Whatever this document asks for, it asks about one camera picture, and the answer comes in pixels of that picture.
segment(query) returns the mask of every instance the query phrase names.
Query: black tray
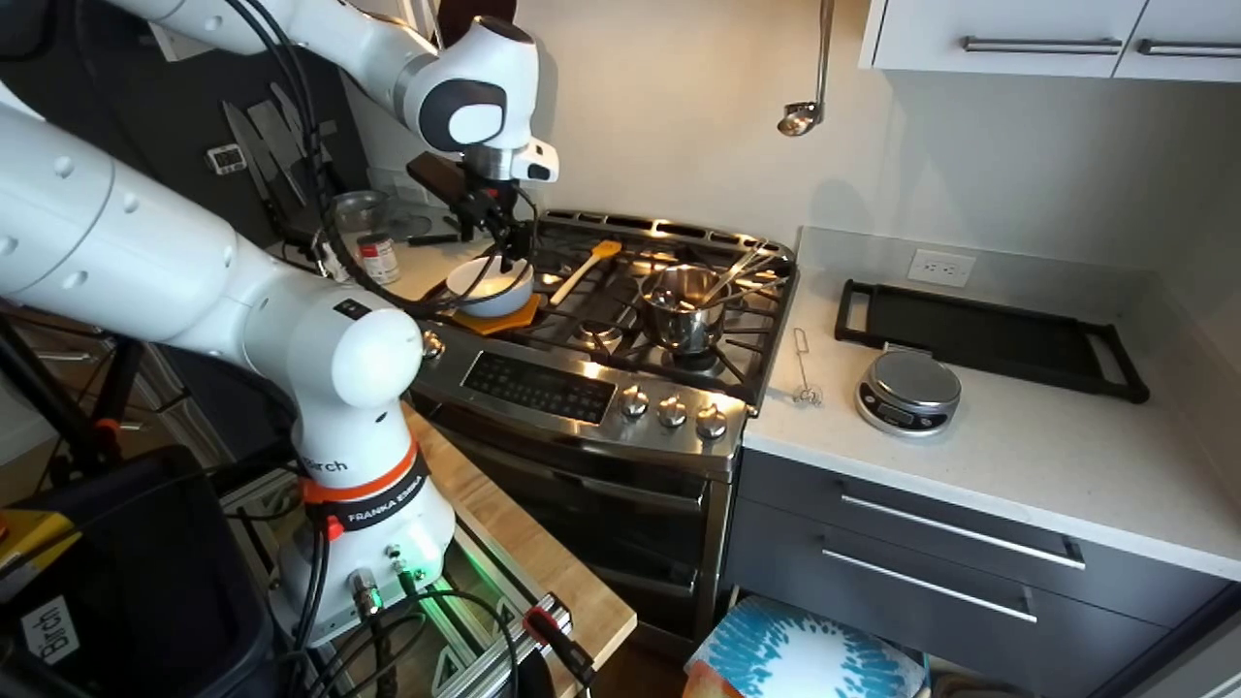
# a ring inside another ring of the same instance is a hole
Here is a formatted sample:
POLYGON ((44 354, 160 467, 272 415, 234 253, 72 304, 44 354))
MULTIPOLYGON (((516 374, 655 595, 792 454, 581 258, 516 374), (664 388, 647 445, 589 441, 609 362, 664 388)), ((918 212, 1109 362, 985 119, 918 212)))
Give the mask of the black tray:
POLYGON ((943 300, 881 283, 870 287, 850 278, 834 333, 840 340, 875 350, 889 340, 916 346, 945 363, 1115 394, 1130 405, 1145 405, 1150 394, 1114 324, 1091 324, 1058 313, 943 300), (850 313, 857 309, 862 296, 870 300, 866 330, 850 330, 850 313))

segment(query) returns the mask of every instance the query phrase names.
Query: gas stove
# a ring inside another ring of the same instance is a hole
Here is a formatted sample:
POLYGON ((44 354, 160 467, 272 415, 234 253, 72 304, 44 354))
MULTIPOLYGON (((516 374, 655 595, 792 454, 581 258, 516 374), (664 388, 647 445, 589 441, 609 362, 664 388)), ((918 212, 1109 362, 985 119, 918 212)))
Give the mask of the gas stove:
POLYGON ((550 300, 600 240, 619 240, 619 257, 528 324, 424 321, 411 398, 645 617, 647 649, 687 659, 722 602, 733 470, 792 309, 795 257, 733 230, 547 212, 531 236, 535 296, 550 300), (669 265, 724 270, 744 253, 774 265, 733 283, 712 346, 668 350, 645 321, 645 278, 669 265))
POLYGON ((411 394, 424 407, 481 410, 598 445, 733 454, 744 421, 761 415, 795 253, 733 230, 556 211, 531 236, 535 296, 556 296, 598 240, 619 240, 619 257, 598 265, 531 324, 475 333, 469 321, 429 321, 429 363, 411 394), (733 283, 717 340, 693 357, 668 350, 645 318, 645 278, 669 265, 724 270, 756 249, 774 265, 733 283))

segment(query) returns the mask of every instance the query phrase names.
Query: drawer handle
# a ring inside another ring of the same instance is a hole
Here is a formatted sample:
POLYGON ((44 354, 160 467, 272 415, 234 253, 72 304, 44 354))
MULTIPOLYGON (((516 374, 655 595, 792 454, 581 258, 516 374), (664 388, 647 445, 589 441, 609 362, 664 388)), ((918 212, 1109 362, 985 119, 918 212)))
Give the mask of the drawer handle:
POLYGON ((818 553, 821 553, 821 558, 834 558, 834 562, 846 562, 846 566, 857 566, 857 570, 870 570, 870 573, 881 573, 881 576, 890 576, 890 583, 905 583, 905 584, 918 584, 918 591, 928 591, 928 595, 937 595, 937 597, 949 597, 949 602, 961 602, 961 604, 996 611, 996 617, 1013 617, 1013 619, 1024 619, 1024 623, 1040 623, 1040 617, 1036 617, 1031 610, 1013 610, 1013 604, 987 602, 987 597, 974 597, 974 595, 961 595, 961 591, 949 591, 949 584, 937 584, 937 583, 928 583, 928 576, 890 570, 890 566, 875 566, 875 562, 866 562, 866 558, 831 549, 831 548, 821 548, 818 553))
POLYGON ((85 363, 95 362, 93 354, 40 354, 48 363, 85 363))
POLYGON ((866 507, 866 511, 875 511, 875 514, 890 514, 890 520, 907 520, 907 525, 918 525, 918 526, 934 526, 934 530, 945 530, 945 534, 959 534, 959 540, 974 540, 974 542, 985 542, 985 548, 999 548, 999 549, 1013 549, 1013 553, 1024 553, 1024 558, 1040 558, 1040 562, 1051 562, 1051 566, 1084 570, 1084 558, 1078 553, 1078 548, 1069 540, 1066 540, 1066 548, 1075 553, 1056 553, 1056 549, 1042 549, 1042 548, 1029 548, 1029 542, 985 534, 985 530, 959 526, 959 525, 945 525, 945 520, 916 514, 916 511, 889 507, 889 505, 875 505, 875 501, 866 501, 866 495, 850 495, 850 492, 840 492, 840 505, 866 507))
POLYGON ((645 505, 645 507, 664 507, 664 511, 703 511, 707 495, 703 490, 693 495, 676 495, 676 492, 655 492, 655 490, 632 490, 632 486, 616 486, 616 479, 598 479, 598 477, 581 477, 581 473, 567 473, 567 470, 550 470, 550 467, 535 467, 525 458, 512 458, 503 451, 494 445, 469 445, 465 454, 472 454, 475 461, 525 473, 525 477, 539 477, 539 479, 571 479, 584 492, 609 495, 609 501, 628 501, 628 505, 645 505))
POLYGON ((1241 41, 1158 41, 1158 37, 1140 37, 1136 56, 1148 56, 1148 57, 1241 57, 1241 41))
POLYGON ((1120 56, 1115 37, 980 37, 965 36, 965 56, 1120 56))
POLYGON ((589 566, 600 583, 609 584, 628 584, 628 591, 645 591, 645 595, 659 595, 659 597, 693 597, 696 576, 691 583, 659 583, 659 576, 645 576, 645 573, 628 573, 628 570, 614 570, 614 566, 589 566))

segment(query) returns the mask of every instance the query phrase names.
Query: cabinet drawer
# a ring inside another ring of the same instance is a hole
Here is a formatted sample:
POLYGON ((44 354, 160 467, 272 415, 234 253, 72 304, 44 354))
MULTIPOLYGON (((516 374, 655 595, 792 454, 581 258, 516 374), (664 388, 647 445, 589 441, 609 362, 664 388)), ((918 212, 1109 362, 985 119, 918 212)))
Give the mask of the cabinet drawer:
POLYGON ((884 0, 874 32, 881 68, 1109 78, 1145 0, 884 0))
POLYGON ((1132 617, 748 501, 733 507, 724 576, 1042 695, 1091 695, 1164 635, 1132 617))
POLYGON ((1140 15, 1115 78, 1241 81, 1237 0, 1150 0, 1140 15))
POLYGON ((884 486, 744 454, 740 495, 771 507, 993 570, 1150 623, 1179 623, 1225 583, 1042 526, 894 492, 884 486))

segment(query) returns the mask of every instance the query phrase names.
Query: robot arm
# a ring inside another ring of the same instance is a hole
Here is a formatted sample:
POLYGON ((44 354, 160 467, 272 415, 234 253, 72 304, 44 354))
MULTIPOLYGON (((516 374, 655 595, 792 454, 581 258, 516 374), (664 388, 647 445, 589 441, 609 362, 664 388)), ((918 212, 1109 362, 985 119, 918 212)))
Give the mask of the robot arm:
MULTIPOLYGON (((452 511, 406 436, 400 394, 419 324, 362 292, 274 265, 221 218, 44 123, 0 87, 0 300, 239 363, 294 405, 302 501, 329 511, 310 644, 357 623, 351 584, 403 597, 439 576, 452 511)), ((306 548, 272 584, 294 627, 306 548)))
MULTIPOLYGON (((110 0, 197 41, 258 56, 262 37, 234 10, 235 0, 110 0)), ((451 50, 411 28, 340 0, 262 0, 283 36, 340 66, 377 105, 434 151, 465 151, 487 182, 556 182, 559 155, 531 134, 539 45, 519 28, 475 21, 451 50)))

